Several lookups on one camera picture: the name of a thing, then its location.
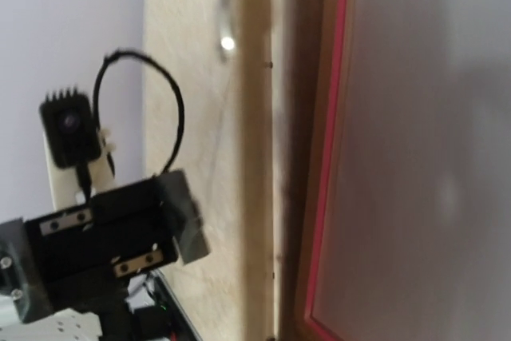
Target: brown frame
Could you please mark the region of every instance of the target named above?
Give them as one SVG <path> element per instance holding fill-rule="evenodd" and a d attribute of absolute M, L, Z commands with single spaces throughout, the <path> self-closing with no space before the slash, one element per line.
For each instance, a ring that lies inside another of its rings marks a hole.
<path fill-rule="evenodd" d="M 311 272 L 315 249 L 315 237 L 318 227 L 319 206 L 321 199 L 325 200 L 324 211 L 331 204 L 331 196 L 325 192 L 325 161 L 333 172 L 327 172 L 327 187 L 335 180 L 338 169 L 340 142 L 343 133 L 344 101 L 346 98 L 347 79 L 351 52 L 351 29 L 353 24 L 355 0 L 324 0 L 323 37 L 321 59 L 319 64 L 319 79 L 315 103 L 314 132 L 311 143 L 311 163 L 307 185 L 307 205 L 303 221 L 302 249 L 299 261 L 299 275 L 295 300 L 295 318 L 299 333 L 305 340 L 316 341 L 325 339 L 338 340 L 327 329 L 321 327 L 312 318 L 311 281 L 315 281 L 316 272 Z M 337 96 L 335 103 L 331 102 L 332 89 Z M 327 130 L 329 120 L 335 121 Z M 331 137 L 331 148 L 327 140 Z"/>

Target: screw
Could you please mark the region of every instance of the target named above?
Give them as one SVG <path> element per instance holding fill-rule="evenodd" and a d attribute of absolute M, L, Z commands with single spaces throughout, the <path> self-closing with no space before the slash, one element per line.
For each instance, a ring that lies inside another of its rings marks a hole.
<path fill-rule="evenodd" d="M 10 257 L 6 256 L 6 257 L 3 257 L 1 260 L 0 260 L 0 268 L 2 269 L 7 269 L 7 268 L 10 268 L 10 266 L 13 264 L 13 259 L 11 259 Z"/>
<path fill-rule="evenodd" d="M 10 293 L 10 298 L 13 299 L 14 301 L 18 301 L 22 297 L 23 297 L 23 292 L 20 289 L 14 289 Z"/>

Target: wall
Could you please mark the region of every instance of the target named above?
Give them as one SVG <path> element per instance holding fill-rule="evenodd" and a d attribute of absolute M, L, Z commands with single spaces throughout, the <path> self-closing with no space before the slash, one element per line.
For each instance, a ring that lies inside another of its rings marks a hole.
<path fill-rule="evenodd" d="M 346 341 L 511 326 L 510 0 L 356 0 L 314 315 Z"/>
<path fill-rule="evenodd" d="M 144 0 L 0 0 L 0 220 L 51 210 L 38 106 L 46 92 L 92 91 L 103 56 L 142 45 Z M 105 76 L 101 118 L 113 130 L 118 180 L 143 174 L 141 68 Z"/>

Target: robotic arm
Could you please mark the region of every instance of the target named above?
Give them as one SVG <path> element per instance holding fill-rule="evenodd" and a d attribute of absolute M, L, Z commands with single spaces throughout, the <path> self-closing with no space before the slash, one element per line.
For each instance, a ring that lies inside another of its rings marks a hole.
<path fill-rule="evenodd" d="M 186 264 L 209 252 L 184 173 L 116 188 L 112 145 L 87 96 L 60 92 L 40 112 L 56 212 L 0 224 L 0 294 L 11 298 L 21 323 L 38 321 L 32 328 L 71 308 L 98 317 L 102 341 L 199 340 L 157 271 L 179 256 Z M 140 275 L 153 304 L 132 309 L 128 285 Z"/>

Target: camera lens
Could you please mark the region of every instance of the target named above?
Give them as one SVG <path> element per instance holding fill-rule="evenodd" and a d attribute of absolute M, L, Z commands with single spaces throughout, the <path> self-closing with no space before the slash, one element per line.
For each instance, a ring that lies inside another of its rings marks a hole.
<path fill-rule="evenodd" d="M 64 134 L 75 133 L 77 129 L 80 127 L 81 118 L 77 111 L 69 110 L 65 111 L 58 118 L 58 128 Z"/>

